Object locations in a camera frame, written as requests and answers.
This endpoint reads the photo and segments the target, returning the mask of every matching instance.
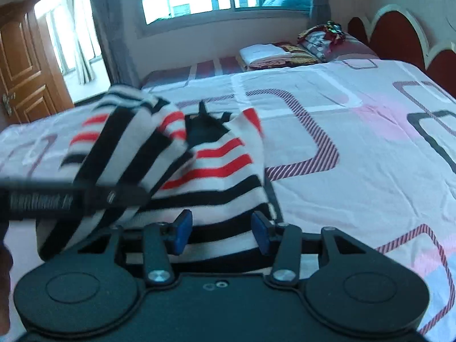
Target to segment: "white folded cloth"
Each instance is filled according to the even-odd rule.
[[[257,44],[245,47],[239,54],[249,67],[256,67],[268,63],[285,63],[292,54],[273,44]]]

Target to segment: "white patterned bed sheet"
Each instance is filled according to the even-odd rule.
[[[196,113],[255,107],[266,172],[284,220],[317,233],[334,226],[411,268],[431,303],[430,341],[456,338],[456,103],[417,68],[347,60],[194,80],[155,95]],[[94,105],[0,134],[0,174],[50,178]],[[13,282],[39,263],[30,225],[15,225]],[[35,251],[24,260],[21,253]],[[316,269],[303,256],[302,276]],[[21,331],[17,315],[6,340]]]

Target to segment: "wooden door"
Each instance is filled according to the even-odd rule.
[[[46,18],[34,11],[0,27],[0,104],[9,123],[29,123],[74,107]]]

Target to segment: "red stripe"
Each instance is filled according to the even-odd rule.
[[[197,158],[220,158],[232,151],[235,147],[241,145],[244,145],[244,143],[240,138],[231,139],[218,149],[202,149],[197,151]]]
[[[173,122],[179,121],[179,120],[182,120],[182,121],[184,120],[184,113],[182,113],[181,111],[174,111],[173,113],[170,113],[165,117],[165,119],[159,126],[158,130],[160,132],[163,132],[170,123],[173,123]]]
[[[250,121],[251,124],[255,126],[259,134],[262,135],[263,131],[261,130],[261,124],[254,108],[249,108],[243,111],[245,117]]]
[[[73,145],[75,142],[78,141],[97,141],[98,137],[100,136],[99,132],[81,132],[78,133],[71,141],[70,145]]]
[[[250,156],[248,154],[243,154],[222,167],[200,168],[188,171],[180,179],[168,181],[161,189],[174,189],[194,179],[203,179],[207,177],[228,177],[250,163],[252,163]]]
[[[177,130],[170,134],[171,139],[182,139],[185,140],[187,138],[187,132],[185,130]]]
[[[106,120],[108,119],[108,117],[109,117],[108,113],[98,114],[96,116],[93,116],[93,117],[90,117],[89,119],[87,119],[83,123],[83,126],[88,126],[88,125],[92,125],[92,124],[96,124],[96,123],[105,123]]]

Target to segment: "headboard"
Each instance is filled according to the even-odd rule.
[[[348,33],[368,45],[380,59],[411,63],[456,97],[456,44],[439,43],[430,48],[420,23],[398,5],[381,8],[372,22],[352,18]]]

